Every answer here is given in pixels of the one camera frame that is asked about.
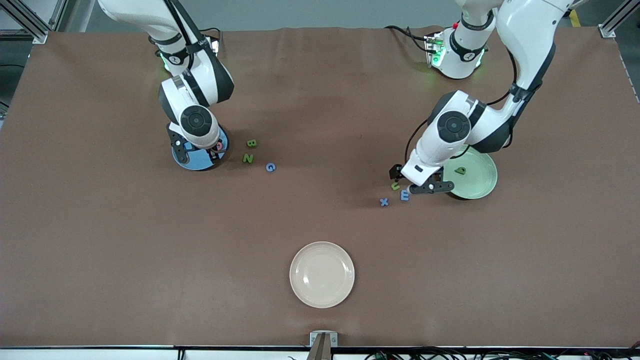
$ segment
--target metal frame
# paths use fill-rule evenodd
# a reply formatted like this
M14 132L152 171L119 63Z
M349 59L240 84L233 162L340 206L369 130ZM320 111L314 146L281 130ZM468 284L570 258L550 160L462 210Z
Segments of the metal frame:
M51 18L45 21L22 0L0 0L0 11L4 10L22 27L22 29L0 29L0 39L27 40L33 37L35 39L34 44L44 44L46 33L60 28L62 17L67 10L69 2L69 0L57 0L56 6L51 13Z
M316 340L316 337L320 334L322 334L323 332L327 333L327 335L329 336L329 340L331 341L331 347L337 347L338 346L338 333L335 331L329 331L329 330L316 330L316 331L312 331L309 333L309 347L314 346L314 341Z
M574 10L578 6L586 4L588 1L590 0L576 0L573 2L573 4L571 4L571 6L569 6L569 10Z
M622 24L640 6L640 0L625 0L602 24L598 25L603 38L614 38L614 30Z
M314 338L307 360L331 360L331 339L328 332L320 332Z
M31 34L34 44L44 44L47 41L47 33L53 29L22 0L0 0L0 7Z

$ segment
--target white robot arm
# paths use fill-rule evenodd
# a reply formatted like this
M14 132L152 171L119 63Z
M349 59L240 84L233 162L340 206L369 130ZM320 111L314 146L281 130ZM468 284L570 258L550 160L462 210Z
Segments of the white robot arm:
M172 77L161 83L158 96L170 119L174 159L190 170L213 167L227 150L228 138L207 107L227 100L234 83L209 41L179 0L98 3L112 19L146 31L165 59Z
M542 77L556 49L553 39L557 23L570 3L569 0L505 0L498 11L496 27L518 63L520 74L511 85L504 106L495 110L460 90L443 95L408 161L404 166L392 168L391 177L409 179L414 184L409 187L411 193L434 193L437 191L433 184L437 179L432 175L463 144L482 153L507 147L514 125L542 85Z

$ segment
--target brown tablecloth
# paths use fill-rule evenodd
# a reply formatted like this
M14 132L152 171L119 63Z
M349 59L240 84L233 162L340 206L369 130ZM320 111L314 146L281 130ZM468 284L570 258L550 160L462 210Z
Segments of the brown tablecloth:
M190 172L170 155L168 75L146 34L50 34L0 133L0 345L294 345L331 329L342 345L629 346L640 106L613 40L563 28L556 42L492 155L493 193L404 203L388 170L438 98L509 87L497 37L453 81L390 30L225 33L236 91L213 112L233 149ZM356 267L331 309L288 280L320 240Z

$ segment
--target gray floor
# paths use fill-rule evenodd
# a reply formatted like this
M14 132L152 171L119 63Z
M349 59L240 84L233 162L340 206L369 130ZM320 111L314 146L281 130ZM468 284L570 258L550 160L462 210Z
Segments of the gray floor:
M225 31L331 26L382 28L390 24L419 28L433 24L449 26L460 17L460 8L453 1L443 0L261 0L251 3L191 0L183 3L201 28L216 26ZM595 26L619 4L620 1L591 0L577 13L583 26ZM108 18L95 0L76 0L66 18L64 31L140 31ZM639 19L640 12L636 12L622 24L616 30L616 40L631 79L640 85L640 29L636 28ZM561 25L571 26L568 19L563 19ZM30 42L0 40L0 64L23 65L30 50ZM10 104L21 70L0 67L0 101Z

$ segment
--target green led light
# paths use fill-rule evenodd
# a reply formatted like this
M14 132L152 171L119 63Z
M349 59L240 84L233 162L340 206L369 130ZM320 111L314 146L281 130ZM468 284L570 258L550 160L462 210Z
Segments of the green led light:
M478 55L478 61L476 62L476 67L480 66L480 61L482 60L482 55L484 55L484 50L482 50L480 52L480 55Z
M164 69L169 71L169 66L166 64L166 59L164 58L164 55L160 54L160 59L162 59L162 62L164 63Z
M433 61L431 62L433 66L440 66L440 64L442 63L442 58L444 57L445 50L445 47L441 46L438 52L433 55Z

